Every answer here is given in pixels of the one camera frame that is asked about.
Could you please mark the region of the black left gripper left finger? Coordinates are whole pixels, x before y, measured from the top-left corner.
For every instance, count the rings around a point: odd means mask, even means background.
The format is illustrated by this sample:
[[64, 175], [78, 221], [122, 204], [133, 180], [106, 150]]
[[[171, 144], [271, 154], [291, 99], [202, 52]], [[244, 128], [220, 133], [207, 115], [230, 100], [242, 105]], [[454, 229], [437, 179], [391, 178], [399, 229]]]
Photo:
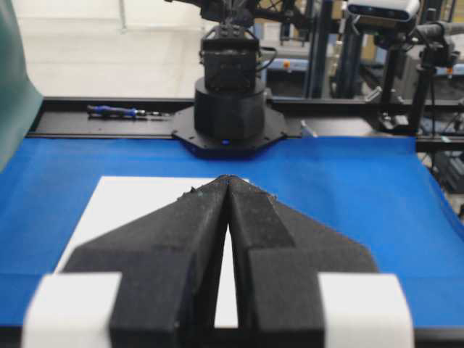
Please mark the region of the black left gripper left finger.
[[109, 322], [114, 347], [185, 347], [215, 321], [228, 179], [78, 247], [66, 273], [122, 275]]

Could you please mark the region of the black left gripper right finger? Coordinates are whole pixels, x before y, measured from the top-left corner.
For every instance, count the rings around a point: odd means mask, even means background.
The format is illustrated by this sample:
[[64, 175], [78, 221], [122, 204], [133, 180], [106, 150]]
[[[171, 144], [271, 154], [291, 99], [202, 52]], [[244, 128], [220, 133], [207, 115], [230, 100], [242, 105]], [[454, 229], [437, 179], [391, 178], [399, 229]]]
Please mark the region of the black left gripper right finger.
[[251, 346], [322, 347], [318, 273], [376, 273], [369, 250], [234, 176], [228, 204], [239, 325]]

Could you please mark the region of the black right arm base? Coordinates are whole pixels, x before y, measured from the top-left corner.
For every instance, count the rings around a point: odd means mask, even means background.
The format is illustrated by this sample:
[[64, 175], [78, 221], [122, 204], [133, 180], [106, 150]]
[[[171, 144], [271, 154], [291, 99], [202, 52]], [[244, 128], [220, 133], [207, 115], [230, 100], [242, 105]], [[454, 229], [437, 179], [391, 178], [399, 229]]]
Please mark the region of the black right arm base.
[[283, 114], [266, 104], [261, 80], [249, 91], [212, 91], [198, 79], [194, 105], [176, 112], [172, 127], [173, 137], [206, 156], [247, 156], [288, 136]]

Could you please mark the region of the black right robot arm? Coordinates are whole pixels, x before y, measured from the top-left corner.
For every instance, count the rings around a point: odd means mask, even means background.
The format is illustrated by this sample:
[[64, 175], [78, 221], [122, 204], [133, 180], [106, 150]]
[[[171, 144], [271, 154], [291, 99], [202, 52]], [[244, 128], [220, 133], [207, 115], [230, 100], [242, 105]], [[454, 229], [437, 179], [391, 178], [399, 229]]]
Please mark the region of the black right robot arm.
[[263, 48], [250, 30], [256, 19], [272, 20], [307, 30], [311, 19], [295, 1], [188, 1], [200, 17], [216, 22], [201, 39], [200, 62], [205, 88], [214, 92], [248, 92], [256, 84]]

